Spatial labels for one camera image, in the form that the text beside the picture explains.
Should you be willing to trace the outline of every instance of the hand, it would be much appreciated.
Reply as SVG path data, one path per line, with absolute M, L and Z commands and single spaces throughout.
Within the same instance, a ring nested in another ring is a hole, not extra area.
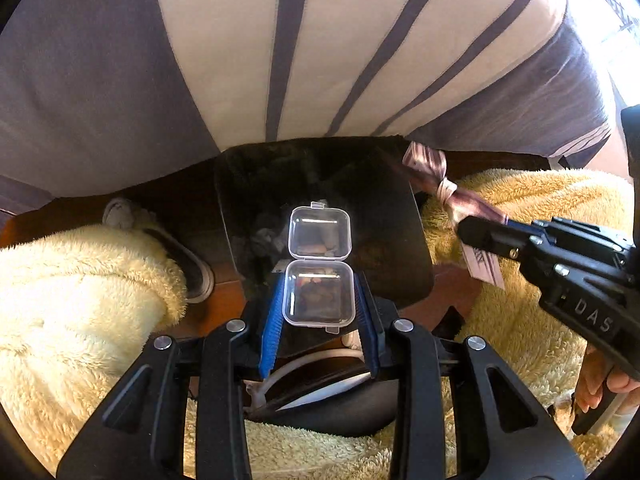
M 602 400 L 602 383 L 610 364 L 602 352 L 587 345 L 580 368 L 578 384 L 575 387 L 575 402 L 583 412 L 597 408 Z M 607 388 L 615 394 L 629 393 L 618 413 L 629 413 L 640 405 L 640 383 L 633 380 L 618 367 L 606 377 Z

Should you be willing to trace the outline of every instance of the blue brush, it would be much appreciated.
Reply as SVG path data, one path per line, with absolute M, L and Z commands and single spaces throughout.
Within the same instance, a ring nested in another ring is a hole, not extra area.
M 378 375 L 380 370 L 380 362 L 378 360 L 378 336 L 373 327 L 373 321 L 367 307 L 367 300 L 364 291 L 360 285 L 357 275 L 353 277 L 353 285 L 355 288 L 355 304 L 356 304 L 356 320 L 358 322 L 358 334 L 360 335 L 360 345 L 362 346 L 362 355 L 364 362 L 369 367 L 369 371 L 373 377 Z
M 260 363 L 258 371 L 260 377 L 266 379 L 276 364 L 278 356 L 278 346 L 280 345 L 280 333 L 282 332 L 282 323 L 284 316 L 282 315 L 282 302 L 284 300 L 284 272 L 278 277 L 278 283 L 273 291 L 271 304 L 269 305 L 269 313 L 267 321 L 262 330 L 262 341 L 260 345 Z

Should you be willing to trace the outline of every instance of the paper tag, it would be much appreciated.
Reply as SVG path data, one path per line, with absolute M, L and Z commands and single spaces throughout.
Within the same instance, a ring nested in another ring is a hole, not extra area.
M 498 256 L 465 244 L 461 245 L 462 255 L 465 257 L 466 267 L 469 269 L 471 277 L 499 286 L 504 290 L 504 280 L 500 272 Z

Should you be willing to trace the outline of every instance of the black tool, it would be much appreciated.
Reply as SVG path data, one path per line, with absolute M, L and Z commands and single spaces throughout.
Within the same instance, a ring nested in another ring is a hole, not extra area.
M 436 338 L 399 318 L 391 301 L 374 298 L 364 276 L 358 278 L 367 367 L 376 380 L 399 381 L 390 478 L 446 478 L 444 376 L 456 420 L 456 478 L 584 478 L 571 445 L 488 343 L 478 336 L 463 343 Z M 57 478 L 185 478 L 182 436 L 191 376 L 200 377 L 197 478 L 251 478 L 241 395 L 242 380 L 257 379 L 251 333 L 236 319 L 203 339 L 150 340 L 72 442 Z
M 611 365 L 605 377 L 609 375 L 613 366 Z M 597 408 L 590 409 L 584 413 L 576 406 L 575 420 L 572 430 L 575 434 L 593 433 L 597 434 L 601 428 L 609 422 L 611 417 L 616 413 L 628 394 L 615 394 L 607 388 L 607 381 L 602 383 L 602 398 Z
M 625 234 L 562 218 L 526 225 L 468 217 L 458 235 L 468 245 L 520 262 L 522 275 L 540 289 L 544 310 L 640 380 L 638 252 Z M 607 396 L 588 418 L 579 415 L 575 433 L 593 431 L 603 413 L 611 414 L 615 399 Z

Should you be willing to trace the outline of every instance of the small items in container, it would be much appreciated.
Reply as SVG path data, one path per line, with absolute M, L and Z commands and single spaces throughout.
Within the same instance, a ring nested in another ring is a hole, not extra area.
M 339 333 L 355 318 L 353 271 L 344 260 L 351 252 L 349 215 L 313 202 L 293 210 L 282 311 L 295 326 Z

